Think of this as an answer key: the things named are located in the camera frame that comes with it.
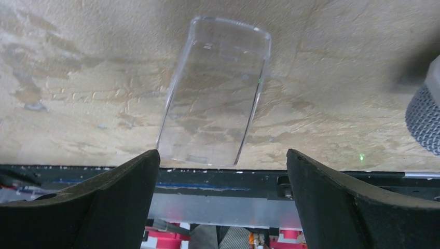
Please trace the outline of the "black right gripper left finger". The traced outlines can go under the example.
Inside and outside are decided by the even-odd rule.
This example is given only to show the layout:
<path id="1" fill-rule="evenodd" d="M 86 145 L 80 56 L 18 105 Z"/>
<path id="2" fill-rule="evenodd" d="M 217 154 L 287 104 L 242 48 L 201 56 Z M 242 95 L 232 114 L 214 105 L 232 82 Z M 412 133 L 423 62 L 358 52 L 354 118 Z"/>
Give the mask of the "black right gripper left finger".
<path id="1" fill-rule="evenodd" d="M 155 149 L 59 192 L 1 205 L 1 248 L 140 248 L 159 172 Z"/>

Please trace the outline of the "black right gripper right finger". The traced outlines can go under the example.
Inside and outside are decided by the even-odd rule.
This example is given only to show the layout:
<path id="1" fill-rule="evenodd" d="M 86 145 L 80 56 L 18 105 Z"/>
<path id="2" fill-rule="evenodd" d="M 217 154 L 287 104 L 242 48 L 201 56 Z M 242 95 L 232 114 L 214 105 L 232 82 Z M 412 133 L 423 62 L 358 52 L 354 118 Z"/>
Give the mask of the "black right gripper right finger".
<path id="1" fill-rule="evenodd" d="M 439 175 L 340 172 L 287 151 L 309 248 L 439 248 Z"/>

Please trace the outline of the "clear plastic metronome cover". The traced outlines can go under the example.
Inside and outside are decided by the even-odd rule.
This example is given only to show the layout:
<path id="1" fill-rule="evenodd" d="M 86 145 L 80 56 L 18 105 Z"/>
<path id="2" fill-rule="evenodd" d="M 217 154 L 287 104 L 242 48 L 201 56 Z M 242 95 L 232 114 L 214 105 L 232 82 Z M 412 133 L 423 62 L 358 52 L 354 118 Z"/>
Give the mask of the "clear plastic metronome cover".
<path id="1" fill-rule="evenodd" d="M 271 35 L 196 16 L 170 82 L 157 138 L 161 157 L 209 167 L 238 163 L 270 60 Z"/>

